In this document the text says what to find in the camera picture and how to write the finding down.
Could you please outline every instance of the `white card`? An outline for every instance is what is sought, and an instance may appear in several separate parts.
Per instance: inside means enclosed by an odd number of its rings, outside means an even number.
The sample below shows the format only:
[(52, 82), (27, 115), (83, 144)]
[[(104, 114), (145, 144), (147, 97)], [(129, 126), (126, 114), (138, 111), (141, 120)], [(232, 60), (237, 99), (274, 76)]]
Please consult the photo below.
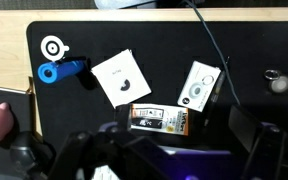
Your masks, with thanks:
[(125, 50), (93, 67), (92, 73), (114, 108), (151, 93), (130, 50)]

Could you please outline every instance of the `blue plastic part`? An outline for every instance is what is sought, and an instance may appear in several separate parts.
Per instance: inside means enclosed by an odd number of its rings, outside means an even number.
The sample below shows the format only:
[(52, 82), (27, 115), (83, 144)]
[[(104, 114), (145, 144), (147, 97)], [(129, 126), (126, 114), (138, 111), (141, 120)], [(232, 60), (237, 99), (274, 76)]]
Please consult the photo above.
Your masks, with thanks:
[(47, 84), (57, 82), (67, 76), (72, 76), (84, 68), (83, 61), (71, 61), (62, 64), (48, 62), (38, 68), (38, 77)]

